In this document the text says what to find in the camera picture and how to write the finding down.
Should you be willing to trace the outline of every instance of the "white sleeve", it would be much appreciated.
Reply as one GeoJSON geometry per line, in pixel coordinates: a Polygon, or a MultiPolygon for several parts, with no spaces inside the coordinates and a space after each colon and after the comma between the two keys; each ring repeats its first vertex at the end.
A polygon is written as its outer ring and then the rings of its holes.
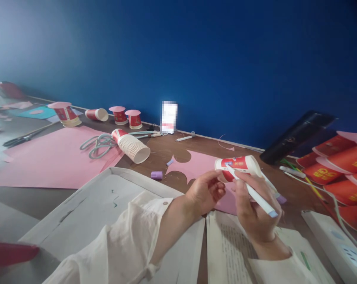
{"type": "Polygon", "coordinates": [[[159,266],[150,264],[150,260],[161,218],[172,200],[142,192],[115,224],[103,227],[88,246],[64,259],[44,283],[126,284],[152,277],[159,266]]]}
{"type": "Polygon", "coordinates": [[[293,250],[285,260],[269,261],[249,259],[249,263],[259,283],[264,284],[319,284],[312,273],[301,263],[293,250]]]}

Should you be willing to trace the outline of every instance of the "white marker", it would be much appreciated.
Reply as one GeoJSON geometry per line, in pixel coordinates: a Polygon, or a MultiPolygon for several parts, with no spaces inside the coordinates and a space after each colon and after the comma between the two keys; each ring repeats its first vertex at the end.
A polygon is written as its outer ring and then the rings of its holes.
{"type": "MultiPolygon", "coordinates": [[[[226,165],[226,167],[228,168],[228,171],[233,175],[233,177],[235,179],[239,179],[236,175],[235,175],[235,170],[233,168],[231,168],[230,165],[226,165]]],[[[269,203],[266,202],[265,199],[263,199],[261,197],[261,195],[259,195],[257,193],[257,191],[255,191],[249,184],[245,183],[247,185],[247,189],[248,189],[248,193],[250,196],[252,196],[252,198],[258,203],[258,205],[261,206],[261,208],[272,218],[275,218],[278,216],[277,212],[274,210],[273,207],[270,206],[269,203]]]]}
{"type": "Polygon", "coordinates": [[[186,136],[186,137],[184,137],[184,138],[176,139],[176,142],[180,142],[180,141],[182,141],[182,140],[190,139],[190,138],[193,138],[193,137],[195,137],[195,136],[196,136],[195,132],[192,131],[192,132],[191,132],[191,136],[186,136]]]}

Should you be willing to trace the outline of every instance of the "cord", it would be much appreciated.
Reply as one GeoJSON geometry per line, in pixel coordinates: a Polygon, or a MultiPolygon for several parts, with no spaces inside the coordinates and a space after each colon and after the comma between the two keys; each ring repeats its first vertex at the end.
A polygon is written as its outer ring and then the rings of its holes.
{"type": "MultiPolygon", "coordinates": [[[[164,134],[161,134],[158,131],[137,131],[137,132],[131,132],[129,133],[130,135],[141,135],[141,134],[147,134],[143,136],[136,137],[137,139],[141,138],[147,138],[147,137],[159,137],[159,136],[164,136],[164,134]]],[[[111,148],[117,146],[117,143],[113,139],[113,137],[110,134],[103,133],[99,136],[94,136],[88,140],[86,140],[81,146],[80,150],[85,150],[89,147],[91,147],[93,144],[95,144],[94,148],[90,150],[89,152],[89,158],[96,160],[102,158],[104,155],[106,155],[111,148]],[[108,147],[106,151],[98,155],[98,150],[102,147],[108,147]]]]}
{"type": "Polygon", "coordinates": [[[311,184],[309,184],[309,183],[307,183],[307,182],[305,182],[305,181],[303,181],[303,180],[300,180],[299,178],[296,178],[295,176],[293,176],[293,175],[291,175],[291,174],[289,174],[289,173],[287,173],[287,172],[284,172],[284,173],[287,174],[288,176],[291,176],[292,178],[295,178],[296,180],[299,180],[299,181],[302,182],[302,183],[305,183],[305,184],[310,185],[310,186],[313,186],[313,187],[315,187],[315,188],[317,188],[317,189],[319,189],[319,190],[321,190],[321,191],[324,191],[324,192],[327,193],[330,197],[332,197],[332,199],[333,199],[333,201],[334,201],[334,203],[335,203],[336,216],[337,216],[337,219],[338,219],[338,221],[339,221],[339,223],[340,223],[341,228],[343,229],[344,233],[345,233],[345,234],[352,240],[352,242],[357,246],[357,241],[355,240],[354,237],[352,237],[352,235],[349,233],[349,231],[347,230],[347,228],[344,226],[344,221],[343,221],[343,219],[342,219],[341,216],[340,216],[339,206],[338,206],[338,204],[337,204],[337,199],[336,199],[335,195],[333,195],[331,192],[328,192],[328,191],[326,191],[326,190],[324,190],[324,189],[321,189],[320,187],[317,187],[317,186],[315,186],[315,185],[311,185],[311,184]]]}

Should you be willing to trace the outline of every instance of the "pen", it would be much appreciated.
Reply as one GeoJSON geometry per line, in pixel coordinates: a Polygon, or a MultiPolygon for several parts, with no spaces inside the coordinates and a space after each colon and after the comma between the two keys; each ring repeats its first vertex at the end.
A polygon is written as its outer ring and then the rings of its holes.
{"type": "MultiPolygon", "coordinates": [[[[228,170],[230,171],[230,173],[233,175],[233,177],[235,179],[239,179],[236,175],[235,175],[235,170],[230,166],[230,165],[226,165],[226,167],[228,168],[228,170]]],[[[258,203],[258,205],[261,206],[261,208],[272,218],[275,218],[278,216],[277,212],[274,210],[274,208],[272,206],[270,206],[269,203],[266,202],[265,199],[263,199],[261,197],[261,195],[259,195],[257,193],[257,191],[255,191],[249,184],[245,183],[247,185],[247,189],[248,189],[248,193],[250,196],[252,196],[252,198],[258,203]]]]}

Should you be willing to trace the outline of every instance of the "hand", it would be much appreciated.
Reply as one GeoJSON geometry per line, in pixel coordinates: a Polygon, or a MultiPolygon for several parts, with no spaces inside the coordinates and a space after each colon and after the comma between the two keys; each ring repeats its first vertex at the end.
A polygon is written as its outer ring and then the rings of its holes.
{"type": "Polygon", "coordinates": [[[271,189],[263,178],[235,172],[239,180],[234,179],[236,193],[236,211],[240,224],[245,229],[250,241],[267,243],[275,239],[274,228],[282,215],[271,189]],[[256,202],[250,202],[248,189],[245,183],[254,188],[277,212],[278,216],[270,217],[256,202]]]}
{"type": "Polygon", "coordinates": [[[214,170],[201,175],[187,191],[187,201],[198,216],[209,213],[226,194],[226,186],[218,180],[221,172],[214,170]]]}

